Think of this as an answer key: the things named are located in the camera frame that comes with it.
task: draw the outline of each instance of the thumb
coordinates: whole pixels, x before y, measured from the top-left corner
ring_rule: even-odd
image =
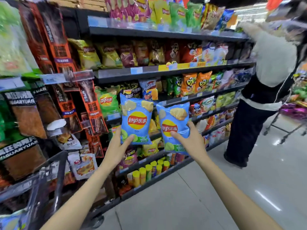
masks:
[[[134,139],[134,135],[130,135],[125,141],[124,143],[121,145],[122,148],[124,148],[125,150],[127,149],[127,147],[131,144],[131,142]]]
[[[178,132],[171,131],[171,135],[183,145],[185,138],[183,138]]]

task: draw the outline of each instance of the tile floor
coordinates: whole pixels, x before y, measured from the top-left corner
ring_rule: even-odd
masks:
[[[280,117],[276,125],[291,130],[296,123]],[[284,132],[272,127],[268,135],[261,134],[242,170],[224,160],[227,142],[209,152],[224,173],[285,230],[307,226],[307,135],[302,137],[302,131],[282,145],[277,143]],[[122,202],[104,217],[99,230],[238,229],[196,162]]]

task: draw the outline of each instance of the green chip bag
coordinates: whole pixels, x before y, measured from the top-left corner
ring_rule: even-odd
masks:
[[[169,10],[171,12],[172,26],[179,31],[184,31],[187,28],[186,9],[179,3],[170,2]]]
[[[180,97],[182,77],[173,77],[174,95]]]
[[[167,77],[167,95],[172,95],[174,92],[174,84],[173,84],[173,79],[172,77]]]
[[[203,9],[203,5],[188,2],[187,7],[188,7],[188,10],[186,13],[187,27],[200,29],[201,28],[201,11]]]
[[[109,117],[120,112],[117,97],[117,91],[115,87],[101,89],[99,86],[95,86],[95,93],[100,104],[101,112],[104,117]]]

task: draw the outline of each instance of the blue chip bag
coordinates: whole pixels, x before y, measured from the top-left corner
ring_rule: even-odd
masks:
[[[228,21],[232,17],[233,12],[233,10],[229,9],[224,10],[222,17],[220,18],[214,30],[223,31],[226,28]]]
[[[165,151],[188,155],[181,143],[171,136],[171,131],[178,132],[184,138],[189,137],[190,128],[187,126],[189,106],[189,102],[168,108],[157,105]]]
[[[154,109],[153,102],[138,98],[126,98],[120,94],[122,105],[122,131],[121,143],[130,135],[134,135],[131,144],[151,144],[148,130],[151,114]]]

